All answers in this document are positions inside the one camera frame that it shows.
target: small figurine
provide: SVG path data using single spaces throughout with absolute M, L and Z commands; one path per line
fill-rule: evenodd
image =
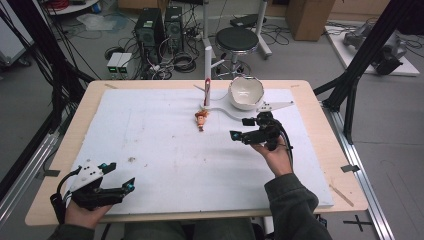
M 205 109 L 202 109 L 198 111 L 196 114 L 194 114 L 196 117 L 197 127 L 199 128 L 199 132 L 203 132 L 203 125 L 206 122 L 206 117 L 208 116 L 208 111 Z

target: gray floor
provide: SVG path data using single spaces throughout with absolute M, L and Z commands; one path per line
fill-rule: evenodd
M 117 46 L 119 39 L 131 37 L 134 23 L 121 19 L 120 30 L 85 32 L 81 26 L 70 27 L 76 23 L 74 17 L 63 20 L 68 26 L 65 28 L 78 33 L 78 36 L 71 37 L 72 43 L 96 73 L 102 79 L 108 79 L 104 52 L 109 47 Z M 219 27 L 229 26 L 229 19 L 221 19 Z M 211 33 L 215 31 L 217 22 L 211 21 Z M 284 19 L 270 18 L 270 23 L 286 26 Z M 290 40 L 290 44 L 270 45 L 273 55 L 268 60 L 263 60 L 260 53 L 243 57 L 251 65 L 252 75 L 263 80 L 304 79 L 316 88 L 344 71 L 326 36 L 322 36 L 318 42 L 297 42 L 292 40 L 290 34 L 283 35 Z M 198 43 L 198 47 L 201 49 L 202 44 Z M 415 51 L 424 55 L 423 49 Z M 420 72 L 424 72 L 421 57 L 410 52 L 406 57 Z M 202 79 L 203 59 L 201 51 L 195 72 L 175 73 L 172 79 Z M 77 57 L 77 61 L 80 69 L 92 74 L 81 59 Z M 0 76 L 3 78 L 0 80 L 0 178 L 3 178 L 50 112 L 51 88 L 36 66 L 15 66 L 0 73 Z M 424 183 L 424 162 L 421 157 L 424 154 L 423 74 L 418 77 L 365 74 L 358 87 L 353 140 L 374 191 L 396 239 L 424 239 L 424 192 L 421 185 Z M 318 99 L 323 100 L 328 94 L 324 93 Z M 0 239 L 46 239 L 53 231 L 54 226 L 29 227 L 24 223 L 40 183 L 39 179 L 33 181 L 0 229 Z M 343 223 L 355 221 L 355 215 L 362 222 L 370 221 L 367 212 L 324 215 L 333 238 L 377 239 L 373 226 L 363 225 L 361 231 L 356 224 Z M 103 228 L 103 225 L 99 226 L 96 239 L 100 239 Z M 121 236 L 122 224 L 115 224 L 107 239 L 120 239 Z

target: sleeve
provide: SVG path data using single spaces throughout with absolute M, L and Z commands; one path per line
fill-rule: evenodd
M 93 240 L 94 230 L 76 225 L 59 225 L 47 240 Z
M 295 174 L 286 174 L 269 181 L 265 184 L 265 190 L 270 202 L 276 240 L 332 239 L 327 229 L 313 215 L 318 198 L 300 183 Z

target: ceramic bowl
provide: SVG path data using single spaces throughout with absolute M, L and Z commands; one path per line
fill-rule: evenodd
M 234 107 L 241 110 L 253 110 L 262 104 L 264 87 L 253 77 L 236 77 L 228 88 L 230 101 Z

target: stool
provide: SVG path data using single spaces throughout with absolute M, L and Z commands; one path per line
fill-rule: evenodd
M 221 73 L 220 66 L 215 69 L 216 77 L 221 78 L 224 75 L 231 75 L 235 78 L 238 75 L 244 74 L 244 68 L 249 70 L 247 75 L 250 75 L 250 67 L 238 60 L 238 56 L 246 55 L 254 52 L 258 47 L 259 38 L 258 36 L 245 28 L 242 27 L 230 27 L 224 28 L 216 34 L 215 44 L 226 54 L 231 55 L 230 67 L 225 64 L 221 64 L 227 72 Z

